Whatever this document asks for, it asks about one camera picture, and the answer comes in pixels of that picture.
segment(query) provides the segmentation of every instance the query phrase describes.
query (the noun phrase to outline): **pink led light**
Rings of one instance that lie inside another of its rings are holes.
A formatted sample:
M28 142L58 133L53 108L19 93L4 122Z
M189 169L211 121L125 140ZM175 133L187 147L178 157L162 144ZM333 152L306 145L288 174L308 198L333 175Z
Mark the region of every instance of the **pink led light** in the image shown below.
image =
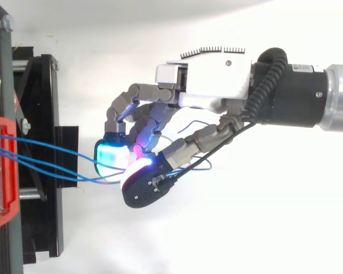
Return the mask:
M146 167L148 165L152 164L151 159L149 158L141 158L138 159L136 162L134 162L133 164L131 164L125 171L125 173L123 173L122 175L122 179L121 179L121 189L123 187L123 185L125 184L125 181L127 181L127 179L129 177L132 176L132 174L135 174L137 171L139 171L140 169L142 169L143 167Z

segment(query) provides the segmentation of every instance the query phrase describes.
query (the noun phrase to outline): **silver metal cylinder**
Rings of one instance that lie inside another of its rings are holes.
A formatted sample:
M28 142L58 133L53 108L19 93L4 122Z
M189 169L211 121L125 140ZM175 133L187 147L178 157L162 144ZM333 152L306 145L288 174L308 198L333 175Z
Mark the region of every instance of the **silver metal cylinder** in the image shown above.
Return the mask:
M343 65L326 69L328 96L319 126L325 131L343 132Z
M28 60L14 60L13 72L23 72L28 64Z
M21 200L40 199L41 196L36 188L21 188L19 189L19 198Z

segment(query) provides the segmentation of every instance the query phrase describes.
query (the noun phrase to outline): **metal rod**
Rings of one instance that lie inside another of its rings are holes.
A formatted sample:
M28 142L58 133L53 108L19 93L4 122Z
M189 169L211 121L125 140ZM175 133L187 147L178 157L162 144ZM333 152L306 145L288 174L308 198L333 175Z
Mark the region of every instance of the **metal rod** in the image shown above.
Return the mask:
M21 188L19 190L19 198L21 200L40 199L41 196L36 188Z
M13 72L24 72L28 64L28 60L14 60Z

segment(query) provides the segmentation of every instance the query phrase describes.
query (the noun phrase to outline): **black cable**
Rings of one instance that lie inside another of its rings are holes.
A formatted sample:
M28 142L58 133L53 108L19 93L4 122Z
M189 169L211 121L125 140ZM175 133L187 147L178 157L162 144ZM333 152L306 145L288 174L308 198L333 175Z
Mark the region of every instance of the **black cable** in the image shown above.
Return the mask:
M256 123L259 110L276 88L288 64L284 50L276 47L262 53L258 58L258 62L271 63L272 66L251 96L248 97L242 113L245 116L242 119L243 122Z
M193 158L202 158L202 156L192 156ZM211 170L212 169L212 163L208 160L208 159L205 159L205 161L208 163L209 167L206 167L206 168L194 168L193 170L197 170L197 171L202 171L202 170ZM178 167L179 170L185 170L186 168L185 167Z
M209 126L209 125L210 125L209 123L206 123L206 122L204 122L204 121L200 121L200 120L193 120L192 122L190 122L190 123L189 123L189 125L188 125L188 126L186 126L185 128L183 128L182 130L178 131L177 133L179 134L179 133L181 133L181 132L185 131L185 130L186 130L187 128L189 128L189 127L190 127L190 125L191 125L191 124L193 124L193 123L201 123L201 124L205 124L205 125L207 125L207 126Z
M224 141L222 141L219 145L217 145L214 149L212 149L210 152L208 152L206 155L202 156L198 161L194 162L193 164L191 164L190 166L186 167L182 172L180 172L178 175L173 177L173 181L178 180L181 176L183 176L184 174L186 174L187 172L189 172L190 170L194 169L196 166L198 166L199 164L201 164L204 160L206 160L209 156L213 155L216 151L218 151L221 147L223 147L224 145L228 144L230 141L232 141L236 136L238 136L239 134L243 133L244 131L252 128L255 124L254 123L250 123L247 126L239 129L238 131L236 131L235 133L233 133L230 137L228 137L227 139L225 139Z

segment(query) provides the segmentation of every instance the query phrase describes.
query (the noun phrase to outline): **blue led light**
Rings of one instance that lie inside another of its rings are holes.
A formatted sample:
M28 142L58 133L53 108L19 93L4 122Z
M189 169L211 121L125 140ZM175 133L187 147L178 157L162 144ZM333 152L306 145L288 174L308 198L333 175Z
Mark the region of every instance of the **blue led light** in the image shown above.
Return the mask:
M107 166L126 169L129 163L129 155L130 152L127 146L115 147L109 144L100 144L97 147L97 161ZM114 173L113 170L99 164L97 165L97 169L101 177Z

